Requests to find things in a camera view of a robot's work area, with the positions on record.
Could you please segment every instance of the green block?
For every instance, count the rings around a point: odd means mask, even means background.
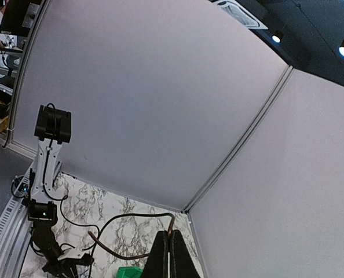
[[[140,278],[142,274],[142,269],[136,266],[128,266],[124,268],[119,268],[116,278]]]

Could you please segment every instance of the white wall panel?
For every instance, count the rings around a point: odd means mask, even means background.
[[[39,104],[72,111],[64,169],[176,208],[203,185],[286,65],[208,0],[53,0],[14,139],[35,148]]]
[[[210,277],[344,277],[344,87],[294,72],[192,218]]]

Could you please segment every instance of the marble surface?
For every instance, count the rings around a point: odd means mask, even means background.
[[[124,213],[165,213],[167,210],[157,208],[141,202],[121,197],[105,191],[101,188],[86,184],[70,175],[59,174],[55,182],[53,197],[61,198],[68,194],[69,198],[63,203],[63,213],[71,221],[79,224],[96,224],[100,228],[112,217]],[[53,227],[56,239],[61,243],[69,243],[80,248],[93,244],[87,234],[90,229],[97,234],[96,228],[77,227],[65,221],[61,216],[60,202],[55,202],[58,208],[58,223]],[[174,229],[179,229],[184,235],[186,245],[191,254],[200,277],[203,278],[202,268],[199,264],[197,251],[190,229],[188,217],[184,214],[174,213],[176,216]],[[148,253],[158,231],[165,230],[169,224],[169,217],[163,218],[120,218],[111,223],[101,235],[101,241],[118,254],[132,256]],[[91,277],[115,277],[121,266],[137,266],[143,268],[146,258],[135,261],[122,261],[108,254],[103,249],[96,247],[94,254],[95,263]],[[25,257],[20,278],[24,277],[48,277],[41,268],[46,260],[37,256],[30,248]]]

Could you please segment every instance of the brown cable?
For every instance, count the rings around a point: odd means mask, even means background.
[[[164,217],[164,216],[169,216],[171,217],[171,221],[170,224],[168,226],[168,230],[167,230],[167,234],[168,237],[170,237],[172,235],[173,232],[173,225],[174,225],[174,221],[175,221],[175,216],[172,213],[160,213],[160,214],[139,214],[139,213],[127,213],[127,214],[121,214],[121,215],[117,215],[115,217],[113,217],[112,219],[110,219],[101,229],[100,233],[98,234],[98,237],[96,237],[91,231],[88,231],[88,234],[90,235],[90,237],[95,241],[96,244],[98,244],[102,249],[104,249],[106,252],[112,254],[114,257],[117,257],[119,259],[123,259],[125,261],[130,261],[133,259],[141,259],[141,258],[145,258],[147,257],[149,254],[142,254],[142,255],[137,255],[137,256],[132,256],[132,257],[125,257],[122,255],[117,254],[116,252],[114,252],[113,250],[111,250],[109,247],[107,247],[106,245],[104,245],[101,241],[100,241],[100,236],[103,233],[104,229],[114,220],[121,218],[121,217],[128,217],[128,216],[136,216],[136,217]]]

